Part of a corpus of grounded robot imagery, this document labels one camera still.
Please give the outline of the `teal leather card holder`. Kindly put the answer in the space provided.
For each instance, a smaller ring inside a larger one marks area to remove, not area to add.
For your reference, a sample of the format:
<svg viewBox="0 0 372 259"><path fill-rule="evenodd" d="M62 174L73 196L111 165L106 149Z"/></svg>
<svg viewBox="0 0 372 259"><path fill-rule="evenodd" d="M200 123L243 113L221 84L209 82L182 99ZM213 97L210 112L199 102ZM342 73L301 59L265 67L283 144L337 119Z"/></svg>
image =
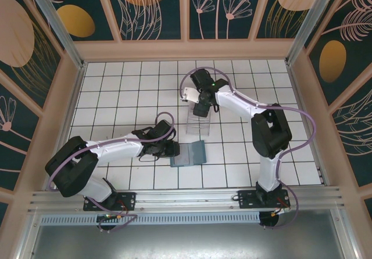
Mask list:
<svg viewBox="0 0 372 259"><path fill-rule="evenodd" d="M206 163L205 141L180 144L180 153L170 158L171 167L190 167Z"/></svg>

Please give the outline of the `clear acrylic card stand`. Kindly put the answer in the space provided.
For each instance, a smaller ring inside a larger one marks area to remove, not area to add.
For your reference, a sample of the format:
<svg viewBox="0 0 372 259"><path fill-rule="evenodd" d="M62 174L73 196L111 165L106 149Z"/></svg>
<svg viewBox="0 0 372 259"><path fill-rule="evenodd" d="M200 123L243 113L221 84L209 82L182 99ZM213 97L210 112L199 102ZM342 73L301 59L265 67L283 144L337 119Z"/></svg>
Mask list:
<svg viewBox="0 0 372 259"><path fill-rule="evenodd" d="M200 136L209 136L210 134L210 113L207 117L194 115L195 103L189 103L187 113L186 133Z"/></svg>

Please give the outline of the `grey metal sheet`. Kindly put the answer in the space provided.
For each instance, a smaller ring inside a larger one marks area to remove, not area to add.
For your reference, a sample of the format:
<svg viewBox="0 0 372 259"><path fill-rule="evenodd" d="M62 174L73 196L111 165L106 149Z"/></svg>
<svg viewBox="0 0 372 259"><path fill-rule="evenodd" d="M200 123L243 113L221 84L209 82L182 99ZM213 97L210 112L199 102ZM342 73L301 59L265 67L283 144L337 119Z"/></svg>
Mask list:
<svg viewBox="0 0 372 259"><path fill-rule="evenodd" d="M345 259L326 224L264 230L255 224L45 226L31 259Z"/></svg>

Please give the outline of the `aluminium mounting rail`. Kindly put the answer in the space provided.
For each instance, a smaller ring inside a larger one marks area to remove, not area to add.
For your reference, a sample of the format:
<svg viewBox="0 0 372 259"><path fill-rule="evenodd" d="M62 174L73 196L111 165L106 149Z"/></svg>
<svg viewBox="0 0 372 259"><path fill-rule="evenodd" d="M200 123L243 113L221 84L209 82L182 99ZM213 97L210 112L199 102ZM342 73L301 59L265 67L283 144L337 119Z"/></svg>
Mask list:
<svg viewBox="0 0 372 259"><path fill-rule="evenodd" d="M345 202L335 186L292 186L299 209L342 208ZM135 213L191 213L238 211L238 188L135 190ZM34 192L29 213L67 214L84 212L82 196L62 197L58 192Z"/></svg>

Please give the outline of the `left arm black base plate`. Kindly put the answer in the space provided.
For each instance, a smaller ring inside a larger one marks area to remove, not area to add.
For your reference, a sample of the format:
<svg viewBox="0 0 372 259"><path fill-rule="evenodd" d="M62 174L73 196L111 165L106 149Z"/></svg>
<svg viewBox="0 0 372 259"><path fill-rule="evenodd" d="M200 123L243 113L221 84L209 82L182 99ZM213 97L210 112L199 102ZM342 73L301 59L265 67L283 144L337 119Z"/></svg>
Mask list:
<svg viewBox="0 0 372 259"><path fill-rule="evenodd" d="M110 211L134 211L136 203L135 192L119 192L111 194L105 201L98 204ZM84 198L84 211L102 211L89 198Z"/></svg>

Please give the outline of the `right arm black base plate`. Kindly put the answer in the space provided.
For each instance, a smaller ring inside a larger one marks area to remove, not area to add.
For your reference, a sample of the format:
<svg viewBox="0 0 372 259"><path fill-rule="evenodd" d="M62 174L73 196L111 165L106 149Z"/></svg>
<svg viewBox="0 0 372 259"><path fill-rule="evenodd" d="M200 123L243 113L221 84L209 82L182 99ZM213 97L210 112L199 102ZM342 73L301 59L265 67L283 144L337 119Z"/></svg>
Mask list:
<svg viewBox="0 0 372 259"><path fill-rule="evenodd" d="M273 192L258 190L239 190L238 202L240 208L277 209L290 208L288 192L285 189Z"/></svg>

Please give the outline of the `aluminium side rail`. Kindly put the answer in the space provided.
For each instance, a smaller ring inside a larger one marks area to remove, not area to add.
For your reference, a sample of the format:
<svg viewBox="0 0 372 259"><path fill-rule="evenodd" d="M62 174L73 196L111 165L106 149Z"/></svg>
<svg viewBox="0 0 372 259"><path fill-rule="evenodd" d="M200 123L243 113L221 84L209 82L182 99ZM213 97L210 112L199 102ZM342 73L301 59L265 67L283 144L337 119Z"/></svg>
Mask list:
<svg viewBox="0 0 372 259"><path fill-rule="evenodd" d="M67 60L62 61L58 66L45 108L45 146L48 149L42 160L42 172L46 178L49 178L49 175L45 166L68 137L84 72L84 67L78 67Z"/></svg>

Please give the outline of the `aluminium frame post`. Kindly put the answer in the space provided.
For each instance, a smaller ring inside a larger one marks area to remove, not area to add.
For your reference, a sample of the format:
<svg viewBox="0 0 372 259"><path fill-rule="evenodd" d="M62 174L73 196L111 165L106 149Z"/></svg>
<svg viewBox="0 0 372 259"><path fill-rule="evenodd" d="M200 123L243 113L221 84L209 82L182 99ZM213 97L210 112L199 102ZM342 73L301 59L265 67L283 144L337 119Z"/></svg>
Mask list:
<svg viewBox="0 0 372 259"><path fill-rule="evenodd" d="M314 0L312 3L303 23L301 24L297 35L285 57L285 64L290 67L296 60L305 42L310 37L311 32L316 28L317 23L320 21L321 16L325 13L330 0Z"/></svg>
<svg viewBox="0 0 372 259"><path fill-rule="evenodd" d="M74 46L73 40L64 27L52 2L50 0L36 0L36 3L41 8L44 16L49 20L52 29L55 31L59 41L63 44L73 63L81 69L84 65L84 61L78 53L77 48Z"/></svg>

